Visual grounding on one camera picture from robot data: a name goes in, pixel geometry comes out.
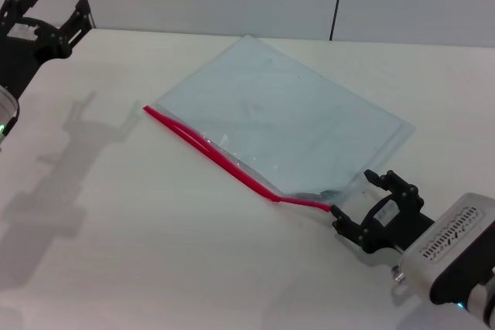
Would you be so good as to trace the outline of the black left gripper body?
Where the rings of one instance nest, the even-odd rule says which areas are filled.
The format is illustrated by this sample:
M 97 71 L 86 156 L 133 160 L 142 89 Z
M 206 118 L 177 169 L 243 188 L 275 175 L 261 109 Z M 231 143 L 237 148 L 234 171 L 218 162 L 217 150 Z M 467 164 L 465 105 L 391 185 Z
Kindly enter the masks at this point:
M 72 54 L 70 38 L 61 29 L 32 18 L 22 18 L 20 24 L 35 26 L 36 39 L 8 36 L 1 28 L 1 86 L 13 97 L 21 97 L 44 63 Z

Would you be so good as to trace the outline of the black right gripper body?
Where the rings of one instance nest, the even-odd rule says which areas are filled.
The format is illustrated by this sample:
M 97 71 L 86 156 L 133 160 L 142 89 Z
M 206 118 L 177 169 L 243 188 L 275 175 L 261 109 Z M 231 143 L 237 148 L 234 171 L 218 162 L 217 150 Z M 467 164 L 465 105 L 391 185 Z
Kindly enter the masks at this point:
M 357 244 L 365 253 L 384 248 L 404 252 L 433 224 L 432 219 L 421 213 L 423 206 L 420 196 L 398 201 L 387 196 L 364 217 Z

